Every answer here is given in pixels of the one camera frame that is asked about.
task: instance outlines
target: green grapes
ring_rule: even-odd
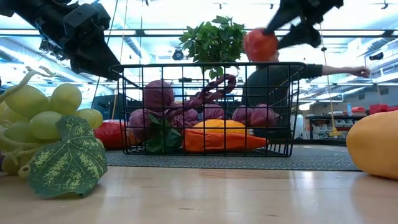
[[[102,125],[102,123],[104,122],[104,118],[102,117],[101,112],[99,112],[96,109],[91,109],[91,112],[93,113],[94,118],[95,118],[94,129],[99,128]]]
[[[50,109],[60,114],[71,115],[79,108],[82,95],[79,88],[73,84],[62,84],[52,93]]]
[[[56,123],[62,115],[53,111],[46,111],[34,116],[30,121],[30,131],[38,139],[59,139],[60,135]]]
[[[8,175],[18,175],[19,165],[15,164],[11,157],[6,156],[2,160],[1,169]]]
[[[0,114],[3,114],[4,110],[6,110],[6,108],[7,108],[6,102],[3,101],[2,103],[0,103]]]
[[[8,88],[4,94],[13,88],[16,88],[16,86]],[[30,85],[24,85],[4,101],[13,112],[26,118],[33,118],[35,115],[50,109],[50,102],[47,97],[40,90]]]
[[[27,121],[17,121],[12,126],[7,128],[4,136],[24,143],[41,143],[43,140],[37,139],[30,131],[30,123]]]
[[[11,110],[8,106],[4,108],[4,111],[0,114],[0,121],[10,121],[11,123],[15,123],[17,121],[29,121],[24,116],[21,116],[13,110]]]
[[[90,125],[90,128],[94,129],[96,121],[93,113],[91,112],[91,109],[78,110],[75,112],[74,115],[78,116],[81,119],[85,119],[88,122],[88,125]]]
[[[87,120],[91,129],[96,129],[103,123],[102,114],[98,110],[94,109],[81,109],[76,111],[76,116]]]
[[[102,148],[104,148],[104,144],[102,143],[102,141],[100,139],[97,139],[97,142],[99,144],[99,146],[101,146]]]

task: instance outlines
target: yellow squash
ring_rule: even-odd
[[[203,128],[203,125],[205,125],[207,133],[224,133],[224,130],[226,133],[245,133],[245,126],[242,123],[233,120],[225,121],[223,119],[209,119],[205,122],[196,124],[194,128]]]
[[[346,143],[354,164],[368,174],[398,179],[398,111],[358,121]]]

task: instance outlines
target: person's hand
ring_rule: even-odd
[[[365,66],[350,68],[348,73],[355,75],[357,77],[364,77],[364,78],[369,78],[371,75],[371,71]]]

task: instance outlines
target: green herb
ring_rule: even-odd
[[[164,153],[174,151],[182,145],[182,136],[178,131],[171,127],[166,119],[160,122],[151,114],[152,121],[149,128],[153,128],[155,136],[146,141],[146,149],[152,153]]]
[[[243,24],[232,21],[232,17],[217,16],[211,22],[202,22],[198,27],[187,27],[188,32],[180,37],[182,49],[188,49],[188,57],[194,62],[235,62],[243,53],[243,37],[246,34]],[[209,77],[224,74],[223,67],[205,67],[210,70]]]
[[[44,146],[29,162],[30,186],[46,198],[86,197],[107,171],[105,150],[85,119],[62,116],[57,129],[61,141]]]

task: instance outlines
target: yellow fruit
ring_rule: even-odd
[[[103,122],[102,114],[94,109],[81,109],[76,111],[75,116],[87,120],[91,129],[99,128]]]
[[[71,115],[79,108],[81,101],[81,91],[76,85],[62,84],[52,93],[51,110],[60,114]]]
[[[6,156],[2,160],[1,170],[8,175],[18,175],[19,165],[15,164],[9,156]]]
[[[62,115],[53,111],[46,111],[34,116],[30,121],[30,131],[38,139],[60,139],[56,123]]]
[[[97,139],[97,142],[98,142],[99,146],[104,147],[104,144],[102,143],[101,140]]]
[[[41,143],[43,140],[37,139],[30,131],[30,123],[28,121],[18,121],[7,128],[4,136],[24,143]]]
[[[17,121],[29,121],[29,119],[13,112],[13,110],[7,106],[0,114],[0,121],[10,121],[11,123],[15,123]]]
[[[354,164],[368,174],[398,179],[398,111],[377,113],[358,121],[346,144]]]
[[[4,101],[13,112],[29,119],[50,109],[50,102],[47,97],[40,90],[30,85],[24,85],[21,89],[9,95]]]
[[[99,112],[98,110],[96,110],[96,109],[90,109],[90,110],[91,110],[91,112],[93,112],[93,115],[95,118],[94,129],[99,128],[102,125],[102,123],[104,122],[104,117],[102,116],[101,112]]]
[[[198,123],[194,126],[194,128],[203,128],[203,124],[205,125],[206,133],[237,133],[244,134],[245,126],[237,121],[233,120],[222,120],[222,119],[209,119],[205,122]]]

